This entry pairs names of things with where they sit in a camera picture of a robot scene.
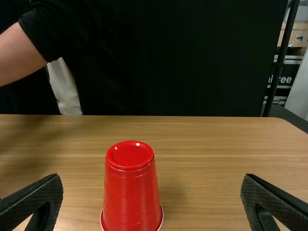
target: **cup bottom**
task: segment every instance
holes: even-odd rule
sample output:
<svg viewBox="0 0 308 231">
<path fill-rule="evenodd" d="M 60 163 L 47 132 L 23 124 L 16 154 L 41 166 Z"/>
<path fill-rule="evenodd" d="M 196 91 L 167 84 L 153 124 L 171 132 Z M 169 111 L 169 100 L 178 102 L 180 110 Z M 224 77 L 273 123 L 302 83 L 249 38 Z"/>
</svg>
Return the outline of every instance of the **cup bottom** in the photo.
<svg viewBox="0 0 308 231">
<path fill-rule="evenodd" d="M 164 222 L 164 210 L 163 210 L 163 207 L 160 205 L 160 208 L 161 208 L 161 210 L 162 210 L 162 217 L 160 218 L 160 221 L 159 221 L 159 227 L 156 229 L 156 230 L 154 230 L 154 231 L 159 231 L 160 230 L 160 228 L 162 227 L 162 225 L 163 225 L 163 222 Z M 102 210 L 102 212 L 101 212 L 101 218 L 100 218 L 100 220 L 101 220 L 101 228 L 102 228 L 102 230 L 103 231 L 109 231 L 107 228 L 106 228 L 106 226 L 105 226 L 105 224 L 104 224 L 104 220 L 103 220 L 103 210 Z"/>
</svg>

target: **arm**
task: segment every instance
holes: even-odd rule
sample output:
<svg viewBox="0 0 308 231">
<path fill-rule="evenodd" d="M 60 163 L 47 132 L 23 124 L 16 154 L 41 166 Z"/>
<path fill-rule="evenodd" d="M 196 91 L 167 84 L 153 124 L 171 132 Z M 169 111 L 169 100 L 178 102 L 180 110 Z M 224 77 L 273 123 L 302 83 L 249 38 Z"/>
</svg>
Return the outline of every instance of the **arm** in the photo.
<svg viewBox="0 0 308 231">
<path fill-rule="evenodd" d="M 0 87 L 36 72 L 46 63 L 18 23 L 0 35 Z"/>
<path fill-rule="evenodd" d="M 0 35 L 0 86 L 91 46 L 102 28 L 101 0 L 32 0 L 31 11 Z"/>
</svg>

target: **cup rim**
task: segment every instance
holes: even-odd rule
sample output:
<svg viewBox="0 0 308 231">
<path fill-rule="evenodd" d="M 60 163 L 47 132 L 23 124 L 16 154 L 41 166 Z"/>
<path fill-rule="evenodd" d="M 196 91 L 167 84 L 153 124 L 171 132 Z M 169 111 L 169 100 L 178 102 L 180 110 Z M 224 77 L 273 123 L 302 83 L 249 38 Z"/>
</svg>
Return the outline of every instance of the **cup rim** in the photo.
<svg viewBox="0 0 308 231">
<path fill-rule="evenodd" d="M 159 225 L 159 227 L 157 228 L 157 230 L 155 230 L 155 231 L 159 231 L 159 230 L 162 228 L 163 222 L 164 222 L 164 210 L 163 210 L 162 205 L 160 205 L 160 208 L 161 208 L 161 210 L 162 210 L 162 217 L 161 217 L 161 219 L 160 219 L 160 225 Z M 107 228 L 104 229 L 104 227 L 103 227 L 103 209 L 102 209 L 102 211 L 101 211 L 100 223 L 101 223 L 102 231 L 109 231 Z"/>
<path fill-rule="evenodd" d="M 139 163 L 133 166 L 125 166 L 123 164 L 117 163 L 117 161 L 113 157 L 113 153 L 116 152 L 119 147 L 124 148 L 126 146 L 139 146 L 144 150 L 145 153 L 147 153 L 148 157 L 142 163 Z M 150 145 L 144 142 L 141 142 L 141 141 L 122 141 L 122 142 L 116 143 L 108 149 L 107 155 L 106 155 L 106 163 L 110 165 L 111 167 L 117 170 L 122 170 L 122 171 L 142 169 L 146 167 L 147 165 L 149 165 L 153 160 L 154 160 L 153 149 L 151 148 Z"/>
</svg>

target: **upside-down cup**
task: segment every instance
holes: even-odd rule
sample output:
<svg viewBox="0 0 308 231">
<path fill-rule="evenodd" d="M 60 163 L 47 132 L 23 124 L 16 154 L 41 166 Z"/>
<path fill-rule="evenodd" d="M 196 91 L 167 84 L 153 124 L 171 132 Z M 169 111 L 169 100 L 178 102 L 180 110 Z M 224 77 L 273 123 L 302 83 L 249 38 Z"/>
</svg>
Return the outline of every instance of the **upside-down cup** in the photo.
<svg viewBox="0 0 308 231">
<path fill-rule="evenodd" d="M 158 231 L 163 216 L 152 148 L 139 141 L 113 145 L 105 162 L 103 231 Z"/>
</svg>

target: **wooden table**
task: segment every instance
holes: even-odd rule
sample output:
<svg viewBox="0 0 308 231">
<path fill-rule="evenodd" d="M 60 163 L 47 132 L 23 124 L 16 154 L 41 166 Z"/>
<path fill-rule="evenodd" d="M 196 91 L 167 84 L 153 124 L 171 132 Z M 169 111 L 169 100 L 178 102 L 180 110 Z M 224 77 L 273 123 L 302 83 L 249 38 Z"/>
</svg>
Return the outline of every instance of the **wooden table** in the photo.
<svg viewBox="0 0 308 231">
<path fill-rule="evenodd" d="M 308 135 L 277 118 L 235 117 L 0 115 L 0 196 L 57 172 L 55 231 L 100 231 L 105 153 L 123 140 L 154 149 L 162 231 L 249 231 L 246 173 L 308 201 Z"/>
</svg>

